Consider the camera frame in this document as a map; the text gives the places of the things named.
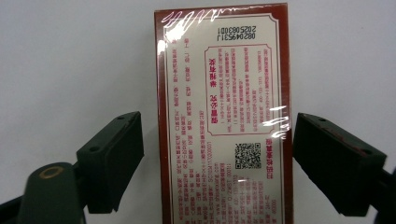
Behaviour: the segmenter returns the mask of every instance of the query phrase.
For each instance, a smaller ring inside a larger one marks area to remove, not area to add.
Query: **red and white box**
[[[163,223],[291,224],[287,5],[154,16]]]

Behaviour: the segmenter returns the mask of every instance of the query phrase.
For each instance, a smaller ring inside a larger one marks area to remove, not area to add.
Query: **cardboard box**
[[[287,5],[154,15],[163,223],[291,224]]]

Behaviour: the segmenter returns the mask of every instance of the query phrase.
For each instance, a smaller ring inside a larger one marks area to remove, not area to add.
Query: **box label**
[[[173,223],[286,223],[278,20],[182,18],[158,47]]]

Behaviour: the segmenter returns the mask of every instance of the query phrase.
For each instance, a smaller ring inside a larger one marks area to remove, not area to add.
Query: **plastic wrap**
[[[287,5],[155,26],[163,223],[292,223]]]

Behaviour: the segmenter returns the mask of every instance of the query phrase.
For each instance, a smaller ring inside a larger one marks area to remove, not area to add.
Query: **black holder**
[[[396,223],[396,171],[382,169],[383,152],[326,119],[300,113],[293,157],[338,213],[365,217],[371,204],[375,224]]]
[[[111,213],[144,156],[139,112],[118,116],[78,152],[78,162],[49,164],[28,178],[24,195],[0,205],[1,224],[81,224],[83,208]]]

